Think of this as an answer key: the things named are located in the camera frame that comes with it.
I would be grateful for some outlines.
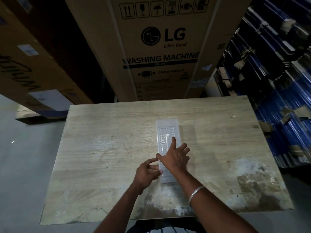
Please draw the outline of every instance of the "worn table surface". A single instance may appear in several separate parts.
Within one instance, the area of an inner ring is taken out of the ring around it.
[[[236,212],[292,209],[246,96],[70,106],[41,224],[101,221],[157,153],[156,119],[177,118],[187,168]],[[193,216],[177,183],[153,181],[131,219]]]

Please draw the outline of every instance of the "hand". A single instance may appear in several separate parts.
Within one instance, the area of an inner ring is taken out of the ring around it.
[[[132,185],[135,189],[137,189],[138,195],[142,194],[144,189],[146,189],[153,180],[158,179],[158,177],[163,173],[163,170],[159,171],[158,165],[150,165],[152,162],[156,161],[158,161],[157,158],[151,158],[139,165],[136,169]]]
[[[174,175],[177,171],[186,171],[186,164],[189,157],[186,156],[190,149],[186,143],[183,143],[180,147],[176,148],[176,139],[172,137],[172,144],[166,155],[162,156],[159,153],[156,157],[162,162],[162,164]]]

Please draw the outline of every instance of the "bracelet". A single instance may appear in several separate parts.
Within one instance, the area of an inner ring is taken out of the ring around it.
[[[199,191],[200,189],[202,189],[202,188],[205,188],[205,186],[201,185],[200,187],[198,187],[198,188],[192,193],[192,195],[191,195],[190,198],[189,198],[188,204],[190,204],[190,202],[191,202],[193,196],[196,194],[196,192],[198,192],[198,191]]]

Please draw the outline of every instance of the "transparent plastic tray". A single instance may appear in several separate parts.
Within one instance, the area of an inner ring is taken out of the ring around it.
[[[158,137],[158,153],[166,155],[169,150],[172,137],[176,138],[176,147],[181,146],[178,119],[161,119],[155,122]],[[168,169],[159,160],[159,170],[163,170],[160,182],[174,182],[176,179],[172,176]]]

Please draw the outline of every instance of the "lg face logo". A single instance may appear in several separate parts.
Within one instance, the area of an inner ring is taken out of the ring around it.
[[[178,28],[174,32],[174,38],[169,38],[169,30],[165,30],[165,42],[181,41],[185,39],[185,28]],[[161,33],[156,27],[147,27],[142,31],[142,42],[146,45],[153,46],[161,39]]]

